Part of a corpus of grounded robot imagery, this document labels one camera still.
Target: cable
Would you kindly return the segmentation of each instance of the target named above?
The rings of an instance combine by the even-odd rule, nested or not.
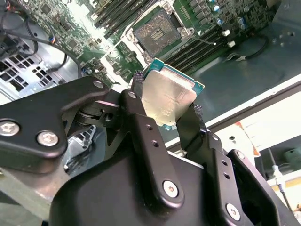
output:
[[[273,157],[273,154],[272,154],[272,151],[271,151],[271,149],[269,148],[269,149],[268,149],[268,151],[269,151],[269,155],[270,155],[270,157],[271,157],[271,160],[272,160],[273,166],[276,166],[275,159],[274,159],[274,157]]]
[[[255,37],[264,39],[265,42],[264,42],[263,46],[262,46],[257,52],[255,52],[255,53],[253,53],[253,54],[251,54],[251,55],[246,56],[246,57],[245,57],[246,60],[249,60],[249,59],[252,59],[252,58],[254,58],[254,57],[257,57],[259,54],[261,54],[261,53],[265,50],[265,48],[266,48],[266,47],[268,46],[268,44],[269,44],[269,38],[268,38],[267,36],[265,36],[265,35],[263,35],[263,34],[257,34]]]
[[[32,31],[29,27],[29,20],[26,21],[25,27],[26,27],[26,30],[29,33],[30,37],[34,38],[34,35],[33,35]],[[32,42],[33,42],[33,48],[34,48],[33,53],[31,53],[31,54],[22,53],[23,56],[31,57],[31,56],[35,55],[38,52],[38,50],[39,50],[38,42],[37,41],[32,41]]]
[[[231,53],[227,57],[227,60],[232,60],[232,59],[235,59],[236,61],[249,60],[249,59],[252,59],[252,58],[260,55],[269,46],[269,38],[264,34],[256,34],[256,35],[254,35],[254,37],[263,39],[265,41],[263,46],[257,52],[255,52],[251,55],[248,55],[248,56],[240,56],[237,53],[235,53],[235,54]]]
[[[290,204],[288,203],[288,200],[287,200],[287,197],[286,197],[285,192],[284,192],[284,191],[280,191],[280,192],[281,192],[281,194],[283,195],[283,198],[284,198],[284,201],[285,201],[285,203],[286,203],[287,208],[292,212],[293,210],[292,210]]]
[[[201,41],[201,42],[204,42],[204,43],[206,43],[206,44],[208,44],[208,45],[214,45],[214,46],[216,46],[216,42],[210,42],[210,41],[206,41],[206,40],[204,40],[204,39],[199,39],[199,38],[192,37],[192,36],[190,36],[189,38],[195,39],[195,40],[198,40],[198,41]]]
[[[12,31],[6,31],[5,32],[7,34],[10,34],[10,35],[13,35],[13,36],[16,36],[16,37],[19,37],[19,38],[23,38],[23,39],[28,39],[28,40],[33,40],[33,41],[37,41],[37,42],[40,42],[40,43],[43,43],[43,44],[46,44],[46,45],[50,45],[50,46],[53,46],[54,48],[58,49],[59,51],[63,52],[64,54],[68,55],[76,64],[77,64],[77,68],[78,68],[78,76],[79,78],[82,77],[82,74],[81,74],[81,65],[80,65],[80,62],[77,60],[77,58],[69,53],[67,50],[61,48],[60,46],[58,45],[53,45],[51,44],[49,41],[47,40],[43,40],[43,39],[39,39],[39,38],[35,38],[35,37],[29,37],[29,36],[26,36],[26,35],[23,35],[23,34],[19,34],[19,33],[16,33],[16,32],[12,32]]]
[[[279,190],[280,190],[281,194],[283,195],[283,198],[284,198],[287,208],[292,212],[293,210],[292,210],[292,208],[287,200],[286,194],[285,194],[285,181],[283,180],[283,175],[280,172],[279,167],[276,165],[276,162],[273,157],[271,149],[269,148],[268,151],[269,151],[269,155],[271,156],[271,160],[273,162],[273,170],[274,170],[273,175],[275,177],[276,184],[278,185]]]
[[[63,62],[61,63],[61,65],[59,65],[58,67],[50,68],[50,69],[48,69],[46,72],[47,72],[47,73],[52,73],[52,72],[56,72],[56,71],[58,71],[59,69],[61,69],[61,68],[66,64],[66,62],[67,62],[67,57],[68,57],[68,55],[65,54],[64,60],[63,60]]]

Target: ram slot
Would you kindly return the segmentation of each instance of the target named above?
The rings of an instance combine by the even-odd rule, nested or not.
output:
[[[212,29],[200,38],[203,40],[207,40],[209,37],[211,37],[211,35],[217,35],[217,33],[218,33],[217,29]],[[191,51],[192,49],[195,49],[197,47],[197,45],[200,45],[200,44],[201,44],[200,41],[194,40],[188,46],[185,46],[185,48],[183,48],[181,51],[179,51],[172,57],[166,59],[165,63],[170,65],[170,64],[174,64],[177,61],[181,61],[181,59],[184,60],[185,57],[183,55],[185,55],[187,52]]]
[[[201,37],[203,40],[208,40],[211,37],[215,37],[218,35],[217,30],[209,31],[205,35]],[[191,51],[196,50],[199,46],[203,45],[204,43],[201,41],[194,40],[191,44],[186,46],[184,49],[182,49],[180,52],[178,52],[176,55],[172,56],[171,58],[167,59],[165,62],[169,65],[177,65],[180,62],[184,61],[186,57],[188,57],[191,54]]]
[[[109,30],[107,30],[107,33],[106,33],[105,37],[106,38],[110,37],[116,31],[125,28],[126,25],[128,25],[133,20],[135,20],[141,14],[141,12],[139,12],[139,11],[141,11],[141,9],[143,9],[143,7],[145,5],[144,3],[146,3],[146,2],[147,2],[147,0],[144,0],[143,4],[138,5],[138,8],[135,9],[135,14],[130,14],[130,15],[125,14],[126,17],[123,17],[123,18],[119,19],[118,21],[116,21],[115,24],[112,24],[109,27]]]
[[[110,14],[118,9],[119,7],[122,7],[122,5],[127,4],[127,0],[122,0],[122,1],[114,1],[112,3],[109,4],[108,7],[106,7],[105,9],[102,9],[100,12],[97,12],[96,14],[98,15],[98,18],[95,21],[101,21],[101,20],[105,20],[107,17],[110,16]]]
[[[125,6],[122,8],[118,8],[118,10],[114,11],[104,22],[103,26],[107,26],[109,29],[112,28],[112,25],[116,23],[116,21],[124,21],[123,17],[126,16],[126,12],[130,12],[129,14],[132,15],[135,12],[132,12],[133,8],[137,5],[136,0],[129,0]]]
[[[216,36],[211,36],[210,38],[207,39],[210,42],[215,42],[216,44],[219,43],[219,37]],[[211,44],[207,44],[201,41],[198,41],[198,45],[195,46],[194,49],[191,49],[189,52],[185,53],[183,56],[183,60],[181,61],[176,61],[172,63],[172,66],[176,67],[176,68],[180,68],[183,67],[187,64],[190,63],[191,59],[194,59],[196,57],[198,57],[200,54],[202,54],[204,52],[204,50],[210,50],[214,48],[214,45]]]
[[[181,70],[184,73],[187,72],[190,68],[200,64],[201,62],[203,62],[222,48],[226,48],[225,43],[217,44],[216,46],[214,46],[214,48],[210,49],[210,51],[206,52],[202,56],[198,56],[196,59],[192,60],[191,62],[189,62],[189,64],[185,65],[184,67],[181,67],[179,70]]]

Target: mounting hole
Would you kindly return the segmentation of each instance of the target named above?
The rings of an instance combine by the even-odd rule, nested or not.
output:
[[[112,113],[106,113],[106,114],[104,115],[104,119],[105,119],[106,121],[111,121],[112,118],[113,118],[113,114],[112,114]]]
[[[222,160],[222,163],[225,165],[225,166],[227,166],[228,164],[226,163],[226,161],[225,160]]]
[[[224,176],[225,176],[228,180],[230,180],[230,176],[229,176],[227,173],[224,173]]]
[[[294,37],[295,36],[295,32],[288,32],[287,35]]]
[[[147,128],[148,130],[152,130],[152,126],[149,125],[149,124],[146,125],[146,128]]]
[[[151,142],[151,144],[152,144],[154,147],[159,147],[159,144],[158,144],[158,142],[157,142],[157,141],[155,141],[155,140],[153,140],[153,141]]]

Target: black cable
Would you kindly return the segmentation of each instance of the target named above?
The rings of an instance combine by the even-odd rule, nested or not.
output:
[[[272,160],[273,166],[276,166],[275,159],[274,159],[274,156],[273,156],[273,154],[272,154],[272,151],[271,151],[271,149],[269,148],[269,149],[268,149],[268,151],[269,151],[269,155],[270,155],[270,157],[271,157],[271,160]]]
[[[284,201],[285,201],[285,203],[286,203],[286,205],[287,205],[287,208],[292,212],[293,210],[292,210],[290,204],[288,203],[288,200],[287,200],[287,197],[286,197],[285,192],[284,192],[284,191],[280,191],[280,192],[281,192],[281,194],[283,195],[283,198],[284,198]]]
[[[34,35],[29,27],[29,20],[26,20],[25,27],[26,27],[26,30],[29,33],[30,37],[34,38]],[[32,42],[33,42],[33,53],[31,53],[31,54],[22,53],[22,55],[24,57],[31,57],[38,52],[38,50],[39,50],[38,42],[37,41],[32,41]]]
[[[264,44],[263,46],[256,51],[255,53],[248,55],[248,56],[240,56],[237,53],[231,53],[228,57],[227,57],[227,61],[228,60],[236,60],[236,61],[242,61],[242,60],[249,60],[252,58],[257,57],[258,55],[260,55],[268,46],[269,46],[269,38],[264,35],[264,34],[256,34],[254,35],[255,38],[260,38],[260,39],[264,39]]]
[[[265,174],[265,169],[264,169],[264,165],[263,165],[262,156],[259,157],[259,161],[260,161],[262,176],[264,177],[265,180],[268,180],[267,175]]]
[[[266,47],[269,45],[269,38],[266,36],[266,35],[263,35],[263,34],[257,34],[255,35],[255,37],[258,37],[258,38],[261,38],[261,39],[264,39],[264,44],[263,46],[255,53],[251,54],[251,55],[248,55],[245,57],[246,60],[249,60],[249,59],[252,59],[254,57],[257,57],[259,54],[261,54],[265,49]]]
[[[50,69],[48,69],[46,72],[47,72],[47,73],[51,73],[51,72],[56,72],[56,71],[58,71],[59,69],[61,69],[61,68],[66,64],[66,62],[67,62],[67,57],[68,57],[68,55],[65,54],[64,60],[63,60],[63,62],[61,63],[61,65],[59,65],[58,67],[50,68]]]
[[[19,33],[16,33],[16,32],[12,32],[12,31],[6,31],[5,32],[7,34],[10,34],[10,35],[13,35],[13,36],[16,36],[16,37],[19,37],[19,38],[23,38],[23,39],[28,39],[28,40],[33,40],[33,41],[37,41],[37,42],[40,42],[40,43],[43,43],[43,44],[46,44],[46,45],[50,45],[50,46],[53,46],[54,48],[58,49],[59,51],[63,52],[64,54],[68,55],[76,64],[77,64],[77,68],[78,68],[78,77],[81,78],[82,77],[82,74],[81,74],[81,65],[80,65],[80,62],[77,60],[77,58],[71,54],[70,52],[68,52],[67,50],[61,48],[60,46],[58,45],[54,45],[54,44],[51,44],[49,41],[47,40],[43,40],[43,39],[39,39],[39,38],[35,38],[35,37],[29,37],[29,36],[26,36],[26,35],[23,35],[23,34],[19,34]]]

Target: chip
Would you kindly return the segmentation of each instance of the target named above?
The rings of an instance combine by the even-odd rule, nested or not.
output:
[[[168,14],[162,10],[150,21],[134,31],[134,36],[151,57],[181,39]]]
[[[144,75],[142,103],[146,115],[171,130],[204,87],[155,58]]]
[[[74,48],[77,46],[77,43],[75,40],[71,39],[69,42],[68,42],[68,45],[71,47],[71,48]]]
[[[44,4],[42,6],[41,10],[43,13],[45,13],[47,15],[51,11],[51,8],[47,4]]]

